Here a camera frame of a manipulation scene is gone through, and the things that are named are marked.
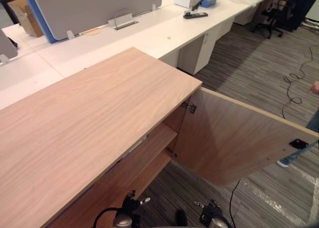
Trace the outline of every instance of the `sneaker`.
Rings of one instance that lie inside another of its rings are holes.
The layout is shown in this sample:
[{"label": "sneaker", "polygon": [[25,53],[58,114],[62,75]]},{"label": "sneaker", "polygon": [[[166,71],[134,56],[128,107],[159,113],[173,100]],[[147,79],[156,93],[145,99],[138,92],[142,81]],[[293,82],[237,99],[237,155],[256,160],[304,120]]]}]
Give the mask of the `sneaker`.
[{"label": "sneaker", "polygon": [[288,165],[285,164],[285,163],[283,163],[282,160],[278,160],[278,161],[277,161],[277,164],[278,164],[279,166],[281,166],[281,167],[288,167]]}]

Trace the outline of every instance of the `desk divider panel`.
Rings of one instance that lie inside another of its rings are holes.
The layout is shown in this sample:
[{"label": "desk divider panel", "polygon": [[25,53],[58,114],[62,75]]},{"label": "desk divider panel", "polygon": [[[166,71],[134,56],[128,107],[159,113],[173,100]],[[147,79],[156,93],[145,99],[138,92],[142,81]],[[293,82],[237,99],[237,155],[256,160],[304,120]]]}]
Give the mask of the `desk divider panel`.
[{"label": "desk divider panel", "polygon": [[18,51],[11,43],[9,38],[0,29],[0,55],[5,55],[8,59],[11,59],[18,55]]},{"label": "desk divider panel", "polygon": [[35,0],[56,40],[108,23],[123,14],[151,11],[161,0]]}]

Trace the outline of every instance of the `person's leg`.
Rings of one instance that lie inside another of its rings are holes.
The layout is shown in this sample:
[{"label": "person's leg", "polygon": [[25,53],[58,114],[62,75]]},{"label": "person's leg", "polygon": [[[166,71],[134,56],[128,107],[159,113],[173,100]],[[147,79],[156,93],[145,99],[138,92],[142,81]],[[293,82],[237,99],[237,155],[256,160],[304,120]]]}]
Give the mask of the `person's leg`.
[{"label": "person's leg", "polygon": [[[315,115],[309,121],[307,128],[312,131],[319,132],[319,110],[315,113]],[[306,148],[300,149],[299,151],[293,153],[292,155],[285,157],[281,159],[280,161],[277,161],[278,165],[282,167],[288,167],[299,155],[307,152],[316,144],[317,144],[317,141],[313,142],[312,144],[309,144],[309,146],[307,146]]]}]

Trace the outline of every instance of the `office chair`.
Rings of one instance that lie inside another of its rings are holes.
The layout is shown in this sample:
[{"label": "office chair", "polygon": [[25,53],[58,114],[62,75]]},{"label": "office chair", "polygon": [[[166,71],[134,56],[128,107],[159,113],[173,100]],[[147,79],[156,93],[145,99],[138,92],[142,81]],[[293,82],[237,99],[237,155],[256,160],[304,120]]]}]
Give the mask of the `office chair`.
[{"label": "office chair", "polygon": [[264,10],[262,12],[262,15],[268,17],[268,24],[258,23],[257,25],[255,25],[252,32],[255,32],[257,29],[265,28],[269,31],[269,36],[267,37],[268,39],[271,38],[273,31],[278,32],[279,37],[283,36],[283,32],[276,27],[276,24],[284,24],[290,17],[293,16],[293,5],[287,0],[278,0],[278,2],[274,3],[274,5],[276,5],[276,7],[272,8],[270,11]]}]

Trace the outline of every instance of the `power cord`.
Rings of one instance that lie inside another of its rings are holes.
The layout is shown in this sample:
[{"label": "power cord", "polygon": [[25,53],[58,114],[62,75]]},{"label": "power cord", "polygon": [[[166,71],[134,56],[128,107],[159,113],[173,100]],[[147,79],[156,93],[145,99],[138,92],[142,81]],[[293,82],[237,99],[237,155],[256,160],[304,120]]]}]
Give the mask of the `power cord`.
[{"label": "power cord", "polygon": [[110,208],[107,208],[107,209],[102,210],[102,211],[96,216],[92,228],[96,228],[96,225],[97,225],[97,223],[98,223],[99,218],[100,218],[105,212],[117,211],[117,210],[118,210],[118,208],[115,208],[115,207],[110,207]]},{"label": "power cord", "polygon": [[231,197],[230,197],[230,201],[229,201],[229,214],[230,214],[230,217],[231,217],[231,221],[233,222],[234,228],[236,228],[236,225],[235,225],[233,216],[231,215],[231,201],[233,200],[234,192],[235,192],[235,190],[237,189],[237,187],[238,187],[240,181],[241,181],[241,179],[239,179],[239,181],[237,182],[235,188],[234,188],[233,191],[231,192]]},{"label": "power cord", "polygon": [[289,76],[284,76],[283,79],[284,81],[288,84],[288,87],[287,87],[287,97],[289,99],[289,101],[287,103],[285,103],[285,105],[282,107],[281,109],[281,113],[282,113],[282,116],[284,119],[286,119],[286,116],[285,116],[285,108],[290,104],[290,103],[294,103],[294,104],[297,104],[297,105],[301,105],[303,103],[303,100],[296,96],[296,97],[292,97],[290,95],[290,88],[291,88],[291,85],[293,82],[296,82],[298,80],[302,80],[306,74],[305,72],[303,71],[303,66],[309,62],[312,62],[314,60],[314,57],[313,57],[313,51],[312,51],[312,47],[314,45],[310,46],[309,47],[309,51],[310,51],[310,54],[311,54],[311,60],[309,61],[305,61],[299,68],[299,75],[297,73],[290,73]]}]

